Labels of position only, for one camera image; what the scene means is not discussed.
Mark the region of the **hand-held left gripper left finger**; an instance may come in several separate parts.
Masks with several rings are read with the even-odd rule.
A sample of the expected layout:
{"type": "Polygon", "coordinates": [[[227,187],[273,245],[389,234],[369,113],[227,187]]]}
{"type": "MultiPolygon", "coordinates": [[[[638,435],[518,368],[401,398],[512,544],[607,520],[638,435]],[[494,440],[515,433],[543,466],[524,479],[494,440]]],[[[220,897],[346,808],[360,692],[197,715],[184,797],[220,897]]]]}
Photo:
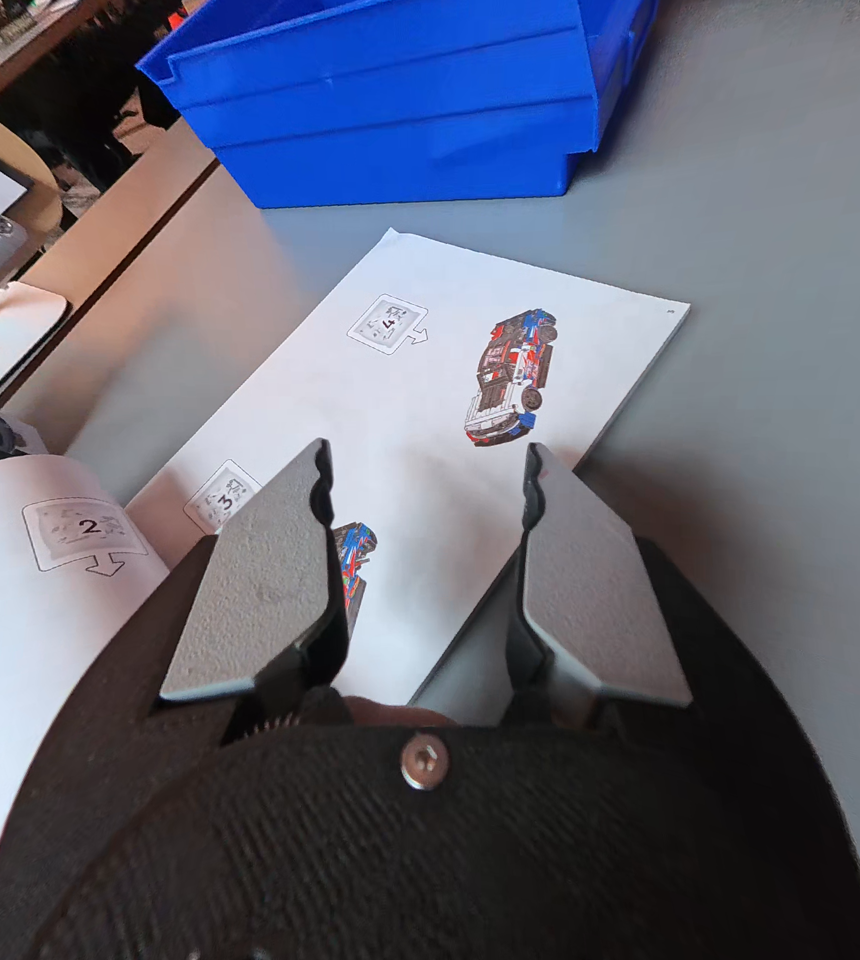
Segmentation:
{"type": "Polygon", "coordinates": [[[296,702],[343,666],[349,631],[317,438],[223,524],[160,688],[166,702],[296,702]]]}

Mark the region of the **blue plastic bin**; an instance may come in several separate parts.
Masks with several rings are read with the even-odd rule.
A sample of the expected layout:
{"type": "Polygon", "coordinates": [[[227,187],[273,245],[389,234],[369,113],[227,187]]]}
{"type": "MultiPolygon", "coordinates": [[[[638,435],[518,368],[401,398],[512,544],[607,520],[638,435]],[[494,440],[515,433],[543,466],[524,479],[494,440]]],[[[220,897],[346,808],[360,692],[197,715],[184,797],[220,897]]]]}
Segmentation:
{"type": "Polygon", "coordinates": [[[190,105],[211,149],[308,138],[594,96],[588,54],[563,34],[424,57],[190,105]]]}
{"type": "Polygon", "coordinates": [[[285,78],[306,63],[395,63],[562,37],[586,52],[649,30],[659,2],[207,2],[139,63],[167,83],[190,55],[254,47],[285,78]]]}

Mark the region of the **white instruction booklet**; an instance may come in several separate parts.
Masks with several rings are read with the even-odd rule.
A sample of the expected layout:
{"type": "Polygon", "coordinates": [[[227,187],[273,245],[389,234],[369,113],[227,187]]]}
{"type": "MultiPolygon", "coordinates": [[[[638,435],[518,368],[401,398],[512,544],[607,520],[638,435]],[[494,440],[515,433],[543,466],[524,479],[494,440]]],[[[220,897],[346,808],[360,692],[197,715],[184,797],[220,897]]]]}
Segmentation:
{"type": "Polygon", "coordinates": [[[85,669],[315,438],[377,539],[337,687],[410,700],[519,544],[527,443],[574,467],[689,310],[389,230],[127,508],[69,457],[0,460],[0,838],[85,669]]]}

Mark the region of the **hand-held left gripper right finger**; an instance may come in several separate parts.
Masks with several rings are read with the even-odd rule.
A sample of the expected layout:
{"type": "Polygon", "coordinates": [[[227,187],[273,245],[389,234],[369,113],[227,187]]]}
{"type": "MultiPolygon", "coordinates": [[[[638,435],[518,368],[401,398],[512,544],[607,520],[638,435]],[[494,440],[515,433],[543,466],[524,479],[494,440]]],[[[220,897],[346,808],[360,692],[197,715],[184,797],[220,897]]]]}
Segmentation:
{"type": "Polygon", "coordinates": [[[506,659],[516,697],[585,728],[628,702],[692,693],[630,527],[542,443],[528,445],[506,659]]]}

